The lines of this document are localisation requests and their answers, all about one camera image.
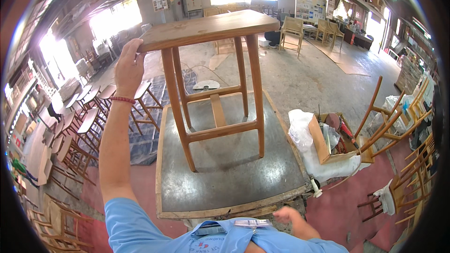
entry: white box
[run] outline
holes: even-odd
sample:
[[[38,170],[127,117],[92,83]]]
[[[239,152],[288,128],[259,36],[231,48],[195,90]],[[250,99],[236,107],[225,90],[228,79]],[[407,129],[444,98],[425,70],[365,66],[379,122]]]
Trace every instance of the white box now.
[[[258,45],[259,46],[261,46],[261,47],[266,47],[266,46],[268,46],[269,45],[269,41],[268,40],[266,40],[265,38],[259,38],[258,39]]]
[[[202,0],[186,0],[186,9],[188,12],[202,9]]]

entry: electrical panel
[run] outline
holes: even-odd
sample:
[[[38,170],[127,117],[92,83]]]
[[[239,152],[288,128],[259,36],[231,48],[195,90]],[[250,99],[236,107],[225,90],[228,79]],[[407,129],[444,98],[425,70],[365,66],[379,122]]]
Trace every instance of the electrical panel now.
[[[188,12],[201,10],[202,0],[186,0],[186,9]]]

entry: red power tool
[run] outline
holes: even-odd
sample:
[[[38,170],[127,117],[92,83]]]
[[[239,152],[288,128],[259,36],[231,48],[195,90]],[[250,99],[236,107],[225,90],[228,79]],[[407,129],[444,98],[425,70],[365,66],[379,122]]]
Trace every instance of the red power tool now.
[[[338,116],[334,113],[330,113],[330,114],[328,114],[327,119],[325,120],[325,123],[327,123],[329,126],[333,127],[336,131],[340,130],[341,132],[346,134],[347,137],[352,140],[352,144],[355,145],[355,147],[357,149],[360,148],[355,140],[355,137],[350,132],[348,127],[345,125],[344,121],[342,121],[340,116]]]

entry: workbench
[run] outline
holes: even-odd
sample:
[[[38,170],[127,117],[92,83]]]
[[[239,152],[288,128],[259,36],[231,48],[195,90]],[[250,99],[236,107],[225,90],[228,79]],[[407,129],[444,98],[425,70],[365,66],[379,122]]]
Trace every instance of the workbench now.
[[[247,96],[248,117],[243,117],[242,93],[220,98],[228,124],[256,119],[253,91]],[[273,211],[274,204],[312,189],[286,124],[265,90],[262,103],[264,157],[258,156],[257,130],[197,141],[190,144],[196,172],[185,160],[172,107],[164,107],[156,167],[158,218],[260,216],[265,214],[261,209]],[[215,127],[211,99],[190,102],[188,108],[195,130]]]

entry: gray work surface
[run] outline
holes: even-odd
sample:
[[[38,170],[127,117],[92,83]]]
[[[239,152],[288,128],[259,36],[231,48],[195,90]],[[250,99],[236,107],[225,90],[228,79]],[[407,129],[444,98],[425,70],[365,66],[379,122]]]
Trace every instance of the gray work surface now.
[[[265,156],[261,159],[258,156],[257,130],[194,142],[189,146],[197,172],[189,169],[172,107],[168,107],[162,148],[163,212],[230,207],[305,185],[287,141],[288,135],[284,133],[265,94],[263,100]],[[221,103],[228,125],[256,118],[253,93],[248,94],[248,119],[244,117],[241,94],[223,96]],[[209,99],[189,103],[188,108],[195,131],[216,127]]]

